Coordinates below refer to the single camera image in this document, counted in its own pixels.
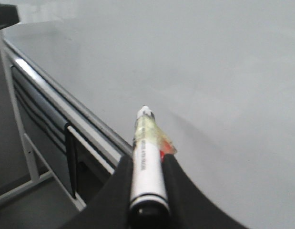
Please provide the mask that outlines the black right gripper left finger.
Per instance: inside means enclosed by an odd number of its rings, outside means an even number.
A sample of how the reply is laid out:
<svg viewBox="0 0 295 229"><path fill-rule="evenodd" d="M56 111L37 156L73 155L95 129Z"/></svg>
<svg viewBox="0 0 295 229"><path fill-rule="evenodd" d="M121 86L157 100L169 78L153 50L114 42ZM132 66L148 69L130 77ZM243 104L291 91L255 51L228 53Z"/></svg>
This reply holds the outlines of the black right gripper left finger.
<svg viewBox="0 0 295 229"><path fill-rule="evenodd" d="M79 214L62 229L127 229L133 162L123 156L114 174Z"/></svg>

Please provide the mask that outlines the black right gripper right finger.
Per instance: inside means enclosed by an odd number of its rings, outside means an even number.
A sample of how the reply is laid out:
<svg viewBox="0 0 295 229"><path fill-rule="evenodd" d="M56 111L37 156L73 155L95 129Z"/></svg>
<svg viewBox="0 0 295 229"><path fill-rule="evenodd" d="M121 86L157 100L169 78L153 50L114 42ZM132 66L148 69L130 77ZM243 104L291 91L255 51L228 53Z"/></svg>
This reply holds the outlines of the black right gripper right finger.
<svg viewBox="0 0 295 229"><path fill-rule="evenodd" d="M211 202L190 180L174 155L163 158L163 175L171 211L170 229L244 229Z"/></svg>

